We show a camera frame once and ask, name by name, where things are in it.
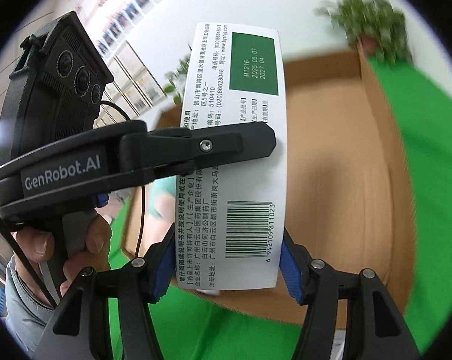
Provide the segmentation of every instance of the blue button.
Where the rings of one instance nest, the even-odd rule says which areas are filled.
[[[101,208],[109,203],[109,194],[108,193],[100,193],[96,195],[96,207]]]

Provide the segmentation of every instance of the light blue sleeve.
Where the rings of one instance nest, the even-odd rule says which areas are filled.
[[[169,193],[171,196],[176,197],[176,176],[155,180],[149,188],[148,211],[156,218],[161,218],[161,215],[155,209],[156,197],[161,193]]]
[[[6,308],[6,328],[25,353],[32,357],[53,310],[38,302],[20,279],[14,256],[6,268]]]

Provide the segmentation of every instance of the green rectangle label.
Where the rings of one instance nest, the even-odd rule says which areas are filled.
[[[278,95],[273,38],[233,32],[229,88]]]

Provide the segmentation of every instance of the human hand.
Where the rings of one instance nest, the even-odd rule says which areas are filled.
[[[86,250],[81,251],[64,263],[63,271],[66,281],[61,284],[61,295],[64,295],[76,275],[85,267],[92,266],[98,272],[110,269],[108,254],[111,246],[111,228],[105,219],[98,215],[88,227],[86,234]],[[40,275],[39,263],[48,261],[54,252],[54,238],[51,233],[25,227],[16,233],[16,242],[29,259],[35,271]],[[44,304],[49,304],[31,275],[21,261],[16,258],[16,271],[35,297]]]

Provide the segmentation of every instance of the camera lens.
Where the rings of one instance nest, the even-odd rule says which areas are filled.
[[[57,60],[57,71],[61,77],[66,77],[73,68],[73,56],[69,51],[63,51]]]
[[[89,72],[86,70],[86,68],[80,67],[78,70],[78,73],[76,73],[76,92],[78,92],[80,95],[84,95],[86,91],[88,90],[89,86]]]
[[[101,89],[98,84],[95,84],[91,91],[91,101],[93,104],[98,104],[101,98]]]

